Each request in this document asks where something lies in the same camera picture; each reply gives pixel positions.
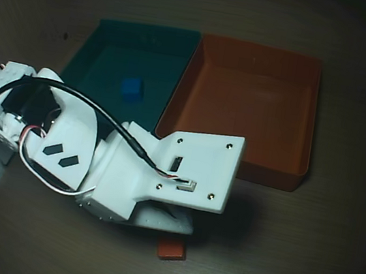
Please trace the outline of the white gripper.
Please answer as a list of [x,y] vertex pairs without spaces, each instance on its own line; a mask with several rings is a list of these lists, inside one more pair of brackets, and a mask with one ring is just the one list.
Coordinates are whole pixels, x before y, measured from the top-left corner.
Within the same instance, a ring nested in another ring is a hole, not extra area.
[[138,203],[149,199],[149,189],[160,176],[133,151],[116,130],[101,140],[82,187],[90,192],[76,197],[77,205],[101,220],[125,222],[169,233],[193,233],[191,213],[180,206]]

